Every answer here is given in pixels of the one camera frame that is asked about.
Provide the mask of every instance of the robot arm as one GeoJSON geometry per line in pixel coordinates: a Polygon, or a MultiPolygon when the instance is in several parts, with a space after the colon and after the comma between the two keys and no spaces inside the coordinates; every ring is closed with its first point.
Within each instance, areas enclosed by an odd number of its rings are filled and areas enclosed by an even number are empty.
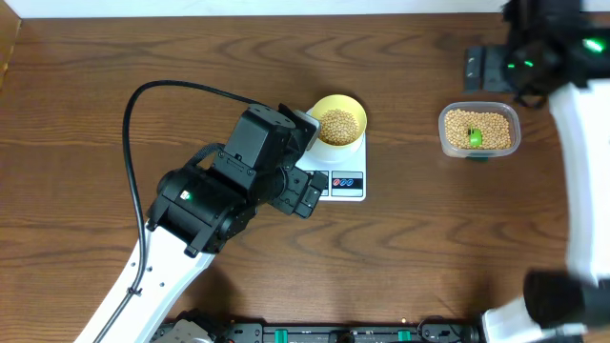
{"type": "Polygon", "coordinates": [[[563,151],[570,212],[568,272],[593,286],[610,280],[610,79],[550,97],[563,151]]]}
{"type": "Polygon", "coordinates": [[[483,316],[488,343],[580,335],[610,324],[610,30],[580,0],[513,0],[501,66],[522,104],[548,96],[566,170],[570,236],[566,272],[530,272],[523,297],[483,316]]]}
{"type": "MultiPolygon", "coordinates": [[[[147,231],[146,242],[148,268],[140,283],[142,292],[127,304],[103,342],[149,342],[180,294],[210,266],[215,257],[211,253],[189,257],[184,253],[186,243],[162,227],[154,232],[147,231]]],[[[139,242],[118,280],[85,330],[76,338],[77,343],[93,342],[108,322],[135,278],[138,255],[139,242]]]]}
{"type": "MultiPolygon", "coordinates": [[[[155,86],[196,88],[251,105],[226,146],[204,147],[184,167],[161,179],[147,213],[144,239],[135,245],[125,269],[76,339],[79,343],[148,343],[178,296],[210,265],[226,241],[246,228],[258,206],[269,203],[286,214],[308,218],[328,184],[323,173],[309,174],[295,167],[319,135],[315,119],[284,105],[275,111],[234,94],[181,81],[153,81],[140,87],[130,100],[123,139],[133,183],[129,118],[137,96],[155,86]],[[212,165],[199,167],[211,154],[212,165]],[[143,259],[142,241],[146,246],[143,259]],[[141,260],[145,269],[138,284],[133,281],[138,280],[141,260]]],[[[132,195],[138,212],[137,191],[132,195]]]]}
{"type": "Polygon", "coordinates": [[[488,343],[580,335],[610,323],[610,79],[549,98],[566,170],[569,275],[533,272],[525,296],[483,316],[488,343]]]}

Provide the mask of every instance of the green connector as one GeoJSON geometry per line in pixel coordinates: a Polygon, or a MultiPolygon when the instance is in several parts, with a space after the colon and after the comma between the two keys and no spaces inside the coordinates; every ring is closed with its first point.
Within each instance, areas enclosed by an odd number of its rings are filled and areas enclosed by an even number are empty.
{"type": "Polygon", "coordinates": [[[275,330],[275,343],[288,343],[288,330],[275,330]]]}
{"type": "Polygon", "coordinates": [[[398,332],[398,341],[410,342],[411,341],[411,332],[408,330],[400,330],[398,332]]]}

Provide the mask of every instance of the green led light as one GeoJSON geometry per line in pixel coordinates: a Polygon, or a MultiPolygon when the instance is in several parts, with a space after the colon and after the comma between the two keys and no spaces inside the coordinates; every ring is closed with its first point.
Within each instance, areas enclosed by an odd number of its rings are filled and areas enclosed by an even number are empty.
{"type": "Polygon", "coordinates": [[[605,44],[599,39],[583,39],[584,47],[592,52],[601,53],[606,50],[605,44]]]}
{"type": "Polygon", "coordinates": [[[180,199],[191,200],[191,194],[189,193],[189,191],[182,191],[182,193],[180,193],[180,199]]]}

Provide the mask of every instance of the green object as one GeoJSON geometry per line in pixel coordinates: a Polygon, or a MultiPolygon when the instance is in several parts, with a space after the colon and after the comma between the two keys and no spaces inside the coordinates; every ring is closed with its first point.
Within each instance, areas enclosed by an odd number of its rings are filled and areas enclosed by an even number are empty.
{"type": "Polygon", "coordinates": [[[470,129],[468,130],[468,134],[470,135],[471,147],[478,147],[483,143],[483,136],[479,129],[470,129]]]}
{"type": "Polygon", "coordinates": [[[288,343],[288,330],[275,330],[275,343],[288,343]]]}
{"type": "Polygon", "coordinates": [[[400,330],[398,331],[398,341],[400,342],[410,342],[411,341],[411,332],[408,330],[400,330]]]}
{"type": "Polygon", "coordinates": [[[583,39],[582,44],[584,44],[584,47],[592,52],[602,53],[604,50],[606,50],[605,42],[603,42],[601,39],[583,39]]]}

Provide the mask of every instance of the black mount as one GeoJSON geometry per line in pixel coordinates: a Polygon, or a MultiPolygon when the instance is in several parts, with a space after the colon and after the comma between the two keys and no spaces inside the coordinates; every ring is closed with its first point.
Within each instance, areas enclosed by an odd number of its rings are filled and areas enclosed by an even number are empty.
{"type": "MultiPolygon", "coordinates": [[[[263,320],[247,319],[229,323],[211,319],[199,310],[182,312],[174,322],[161,324],[152,336],[151,343],[170,334],[174,324],[182,319],[205,330],[214,343],[485,343],[480,323],[440,317],[402,325],[298,326],[267,324],[263,320]]],[[[581,336],[555,336],[539,343],[583,342],[581,336]]]]}
{"type": "Polygon", "coordinates": [[[507,43],[468,49],[466,90],[512,92],[521,105],[540,108],[566,84],[586,88],[589,80],[610,78],[610,29],[595,27],[580,9],[581,0],[509,1],[507,43]],[[590,39],[606,49],[591,50],[590,39]],[[540,100],[532,104],[524,96],[540,100]]]}
{"type": "Polygon", "coordinates": [[[543,329],[582,323],[595,329],[610,324],[610,280],[585,284],[566,272],[529,272],[523,286],[525,307],[543,329]]]}

